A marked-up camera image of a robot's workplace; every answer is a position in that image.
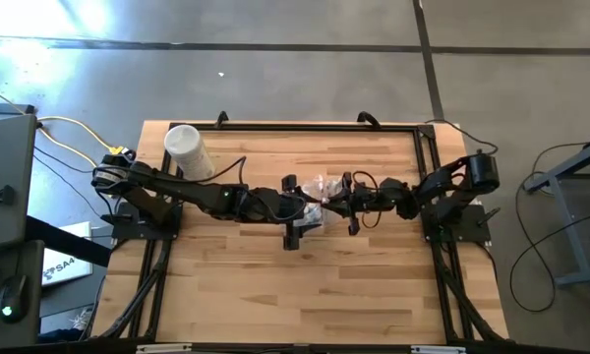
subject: yellow cable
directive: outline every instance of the yellow cable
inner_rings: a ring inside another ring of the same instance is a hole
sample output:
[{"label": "yellow cable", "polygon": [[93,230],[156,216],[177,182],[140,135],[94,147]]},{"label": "yellow cable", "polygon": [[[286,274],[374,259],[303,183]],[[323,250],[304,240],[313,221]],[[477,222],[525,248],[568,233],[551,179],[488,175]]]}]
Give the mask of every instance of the yellow cable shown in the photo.
[{"label": "yellow cable", "polygon": [[114,148],[111,147],[110,145],[108,145],[106,142],[103,141],[103,139],[101,139],[92,129],[90,129],[87,125],[81,123],[80,121],[76,120],[76,119],[72,119],[72,118],[68,118],[68,117],[61,117],[61,116],[47,116],[47,117],[41,117],[38,118],[38,121],[43,121],[43,120],[51,120],[51,119],[57,119],[57,120],[63,120],[66,122],[70,122],[70,123],[74,123],[74,124],[78,124],[80,126],[83,127],[83,129],[85,129],[86,131],[88,131],[88,133],[90,133],[96,140],[98,140],[98,142],[104,146],[105,148],[107,148],[110,152],[114,151]]},{"label": "yellow cable", "polygon": [[[26,113],[18,108],[18,106],[16,106],[12,101],[10,101],[9,99],[7,99],[5,96],[3,96],[2,94],[0,94],[0,98],[2,98],[5,102],[9,103],[9,105],[11,105],[15,110],[17,110],[18,112],[22,113],[22,115],[25,115]],[[113,153],[113,154],[117,154],[120,153],[120,151],[122,151],[122,147],[111,147],[109,144],[107,144],[106,142],[103,141],[103,139],[101,139],[97,133],[95,133],[92,129],[90,129],[87,125],[83,124],[82,122],[76,120],[76,119],[72,119],[72,118],[68,118],[68,117],[62,117],[62,116],[47,116],[47,117],[41,117],[38,118],[37,121],[42,121],[42,120],[52,120],[52,119],[56,119],[56,120],[63,120],[66,122],[70,122],[70,123],[74,123],[77,125],[80,125],[81,127],[83,127],[88,133],[90,133],[101,145],[103,145],[105,148],[107,148],[109,150],[109,152]],[[89,158],[87,155],[85,155],[84,153],[78,151],[75,148],[72,147],[68,147],[65,144],[59,143],[56,140],[54,140],[50,134],[48,132],[46,132],[45,129],[43,128],[39,128],[39,130],[41,131],[41,134],[43,134],[51,143],[57,145],[58,147],[67,149],[75,154],[77,154],[78,156],[86,159],[93,167],[96,167],[96,164],[94,163],[94,161]]]},{"label": "yellow cable", "polygon": [[87,160],[87,161],[88,161],[88,162],[89,162],[89,163],[90,163],[90,164],[91,164],[93,167],[96,167],[96,164],[94,163],[94,161],[92,161],[92,159],[91,159],[91,158],[89,158],[89,157],[87,157],[87,156],[86,156],[84,153],[82,153],[82,152],[78,151],[78,150],[77,150],[77,149],[75,149],[75,148],[68,147],[67,145],[65,145],[65,144],[61,144],[61,143],[57,142],[56,140],[52,139],[52,137],[51,137],[51,136],[50,136],[50,135],[49,135],[49,134],[46,132],[46,130],[45,130],[45,129],[43,129],[43,128],[39,128],[39,131],[41,132],[41,134],[43,134],[44,136],[46,136],[46,138],[48,138],[48,140],[49,140],[51,143],[53,143],[53,144],[55,144],[55,145],[57,145],[57,146],[59,146],[59,147],[61,147],[61,148],[65,148],[65,149],[68,149],[68,150],[70,150],[71,152],[73,152],[73,153],[77,154],[78,156],[80,156],[80,157],[82,157],[82,158],[86,159],[86,160]]},{"label": "yellow cable", "polygon": [[18,112],[22,113],[22,115],[27,114],[22,109],[18,108],[17,105],[15,105],[12,101],[10,101],[9,99],[7,99],[7,97],[3,96],[2,94],[0,94],[0,98],[4,99],[5,102],[9,103],[9,105],[11,105]]}]

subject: wood plank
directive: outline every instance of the wood plank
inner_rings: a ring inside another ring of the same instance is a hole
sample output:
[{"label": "wood plank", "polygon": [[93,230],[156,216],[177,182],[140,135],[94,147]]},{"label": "wood plank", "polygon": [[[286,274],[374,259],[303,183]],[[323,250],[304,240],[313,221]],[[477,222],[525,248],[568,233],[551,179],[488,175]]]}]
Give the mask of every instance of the wood plank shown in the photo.
[{"label": "wood plank", "polygon": [[[138,146],[140,161],[159,167],[169,124],[145,122]],[[447,125],[435,129],[442,163],[465,154],[458,132]],[[387,176],[419,182],[413,140],[403,133],[203,132],[203,137],[217,170],[247,156],[243,176],[251,187],[279,189],[281,178],[289,173],[297,174],[301,184],[317,175],[336,178],[356,169],[372,173],[379,182]],[[235,182],[236,175],[226,173],[216,182]],[[433,260],[422,240],[419,219],[402,220],[388,212],[376,229],[363,228],[350,237],[346,221],[336,218],[307,235],[301,249],[293,252],[282,250],[282,234],[278,225],[218,221],[185,205],[157,340],[444,342]],[[112,255],[94,334],[107,329],[134,294],[144,246],[143,241],[130,241]],[[474,245],[459,245],[459,255],[469,297],[492,327],[506,336],[490,260]],[[148,323],[151,296],[142,330]],[[460,332],[456,303],[451,305]]]}]

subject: concrete floor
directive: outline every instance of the concrete floor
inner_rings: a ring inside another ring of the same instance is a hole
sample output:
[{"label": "concrete floor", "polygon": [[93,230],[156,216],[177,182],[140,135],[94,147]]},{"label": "concrete floor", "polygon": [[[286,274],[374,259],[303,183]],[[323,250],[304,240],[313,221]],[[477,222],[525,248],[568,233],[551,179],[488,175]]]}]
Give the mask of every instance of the concrete floor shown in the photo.
[{"label": "concrete floor", "polygon": [[[432,45],[590,47],[590,0],[423,0]],[[134,41],[419,45],[410,0],[103,0],[0,1],[0,35]],[[482,198],[501,207],[492,249],[512,339],[590,350],[590,285],[560,289],[542,314],[518,308],[508,271],[527,246],[513,209],[520,180],[542,149],[590,140],[590,56],[434,55],[445,118],[501,148],[501,187]],[[87,122],[113,144],[134,147],[146,119],[353,121],[368,110],[382,121],[433,118],[419,53],[313,53],[48,49],[34,42],[0,46],[0,92],[34,104],[39,115]],[[53,124],[53,135],[90,156],[104,153],[76,127]],[[38,145],[88,166],[44,138]],[[467,142],[469,148],[477,146]],[[540,169],[576,148],[548,154]],[[88,176],[67,172],[103,212]],[[48,191],[60,192],[61,201]],[[522,197],[531,237],[559,228],[550,198]],[[62,225],[96,216],[45,167],[35,164],[29,213]],[[551,269],[574,270],[563,237],[540,250]],[[530,307],[550,283],[533,256],[515,286]]]}]

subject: clear plastic bag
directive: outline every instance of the clear plastic bag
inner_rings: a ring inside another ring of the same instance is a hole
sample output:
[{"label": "clear plastic bag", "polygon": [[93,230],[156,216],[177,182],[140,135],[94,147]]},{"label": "clear plastic bag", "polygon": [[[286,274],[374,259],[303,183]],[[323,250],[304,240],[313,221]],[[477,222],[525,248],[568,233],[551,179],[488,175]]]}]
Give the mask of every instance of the clear plastic bag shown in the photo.
[{"label": "clear plastic bag", "polygon": [[[301,185],[302,191],[318,201],[326,201],[328,197],[334,196],[341,191],[340,178],[324,178],[318,175],[311,181]],[[328,212],[317,203],[308,203],[304,209],[304,217],[293,221],[294,226],[318,225],[328,226],[336,222],[340,216]]]}]

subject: white cup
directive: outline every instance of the white cup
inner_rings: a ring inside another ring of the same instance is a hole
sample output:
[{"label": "white cup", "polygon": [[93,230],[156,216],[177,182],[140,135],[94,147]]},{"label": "white cup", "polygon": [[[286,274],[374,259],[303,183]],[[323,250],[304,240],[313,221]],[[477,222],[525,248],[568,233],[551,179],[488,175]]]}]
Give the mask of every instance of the white cup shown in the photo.
[{"label": "white cup", "polygon": [[209,159],[204,140],[195,127],[180,125],[169,130],[164,138],[164,147],[184,171],[185,179],[197,181],[214,175],[214,165]]}]

